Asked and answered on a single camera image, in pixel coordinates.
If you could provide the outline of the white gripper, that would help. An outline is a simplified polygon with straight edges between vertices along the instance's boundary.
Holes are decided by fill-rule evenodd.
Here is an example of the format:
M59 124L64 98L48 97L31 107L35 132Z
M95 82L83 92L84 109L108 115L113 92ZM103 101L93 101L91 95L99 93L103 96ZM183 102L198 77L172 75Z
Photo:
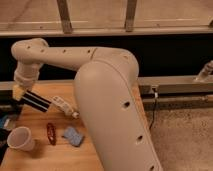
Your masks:
M42 65L33 63L33 64L24 64L22 62L17 63L17 68L14 72L14 81L18 85L14 85L12 89L12 97L15 100L20 100L25 94L25 89L31 90L35 82L39 78L40 69Z

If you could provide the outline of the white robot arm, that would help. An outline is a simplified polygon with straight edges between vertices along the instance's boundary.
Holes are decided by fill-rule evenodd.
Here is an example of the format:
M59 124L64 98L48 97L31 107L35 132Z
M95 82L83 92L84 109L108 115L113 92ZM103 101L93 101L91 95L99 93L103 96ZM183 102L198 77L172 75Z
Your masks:
M104 171L163 171L144 109L133 95L139 65L130 51L51 47L34 38L15 42L11 53L17 60L14 80L26 89L32 88L44 64L76 72L76 103Z

